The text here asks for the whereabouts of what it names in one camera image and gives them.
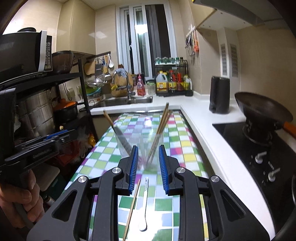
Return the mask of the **person's left hand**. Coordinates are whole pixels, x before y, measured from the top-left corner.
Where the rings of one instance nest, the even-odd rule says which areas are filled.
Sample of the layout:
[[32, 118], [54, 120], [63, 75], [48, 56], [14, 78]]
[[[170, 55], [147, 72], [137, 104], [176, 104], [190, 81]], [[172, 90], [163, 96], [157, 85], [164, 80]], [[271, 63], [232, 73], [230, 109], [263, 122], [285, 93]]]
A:
[[14, 203], [22, 204], [31, 222], [39, 221], [45, 214], [40, 187], [32, 170], [29, 171], [27, 187], [28, 190], [1, 184], [1, 208], [15, 228], [24, 228], [25, 223], [14, 207]]

